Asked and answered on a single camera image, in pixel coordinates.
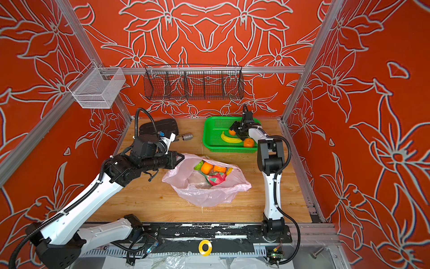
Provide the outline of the pink plastic bag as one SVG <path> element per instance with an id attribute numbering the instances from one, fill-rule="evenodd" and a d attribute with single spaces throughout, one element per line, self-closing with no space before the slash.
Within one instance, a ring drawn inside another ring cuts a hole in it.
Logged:
<path id="1" fill-rule="evenodd" d="M 200 171 L 204 162 L 227 169 L 233 168 L 233 171 L 226 176 L 224 182 L 212 186 L 207 181 L 208 175 Z M 252 187 L 238 166 L 194 154 L 185 154 L 185 159 L 175 169 L 167 171 L 162 181 L 171 185 L 179 197 L 199 207 L 231 203 L 238 193 L 246 192 Z"/>

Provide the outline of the small orange tangerine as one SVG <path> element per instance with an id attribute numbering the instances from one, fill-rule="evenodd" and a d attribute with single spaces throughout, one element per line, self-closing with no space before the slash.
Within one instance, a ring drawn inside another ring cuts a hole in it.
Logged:
<path id="1" fill-rule="evenodd" d="M 213 171 L 216 173 L 223 173 L 225 174 L 227 172 L 227 168 L 226 167 L 219 167 L 219 166 L 214 166 L 213 167 Z"/>

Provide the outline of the pink dragon fruit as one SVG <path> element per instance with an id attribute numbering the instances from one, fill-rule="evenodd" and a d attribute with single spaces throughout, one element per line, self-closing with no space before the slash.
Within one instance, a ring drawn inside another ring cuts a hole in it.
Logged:
<path id="1" fill-rule="evenodd" d="M 214 172 L 207 176 L 207 181 L 210 185 L 216 186 L 226 180 L 226 174 L 220 172 Z"/>

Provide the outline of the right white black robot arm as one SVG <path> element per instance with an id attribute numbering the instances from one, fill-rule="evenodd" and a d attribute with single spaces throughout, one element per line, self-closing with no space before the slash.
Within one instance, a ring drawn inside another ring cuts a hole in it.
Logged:
<path id="1" fill-rule="evenodd" d="M 285 220 L 290 220 L 297 231 L 297 243 L 289 257 L 284 258 L 278 250 L 268 253 L 266 262 L 270 265 L 284 265 L 293 261 L 299 252 L 301 232 L 297 221 L 282 210 L 281 179 L 282 172 L 292 158 L 291 145 L 284 136 L 267 134 L 260 123 L 255 122 L 253 112 L 243 106 L 242 118 L 230 127 L 241 140 L 252 139 L 257 143 L 257 165 L 263 175 L 265 189 L 265 208 L 263 212 L 262 234 L 269 241 L 282 240 L 286 233 Z"/>

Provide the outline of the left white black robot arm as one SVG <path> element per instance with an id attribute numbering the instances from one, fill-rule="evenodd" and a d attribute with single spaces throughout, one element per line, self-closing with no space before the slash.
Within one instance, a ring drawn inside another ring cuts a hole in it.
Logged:
<path id="1" fill-rule="evenodd" d="M 39 260 L 48 269 L 66 269 L 82 254 L 115 241 L 143 233 L 142 223 L 133 214 L 95 228 L 82 225 L 107 200 L 141 174 L 153 179 L 160 169 L 175 169 L 185 156 L 169 149 L 176 141 L 179 128 L 176 120 L 150 122 L 143 130 L 134 124 L 134 141 L 121 153 L 104 160 L 91 184 L 66 207 L 41 223 L 33 223 L 26 237 L 11 254 L 8 267 L 17 267 L 17 258 L 27 243 L 35 247 Z"/>

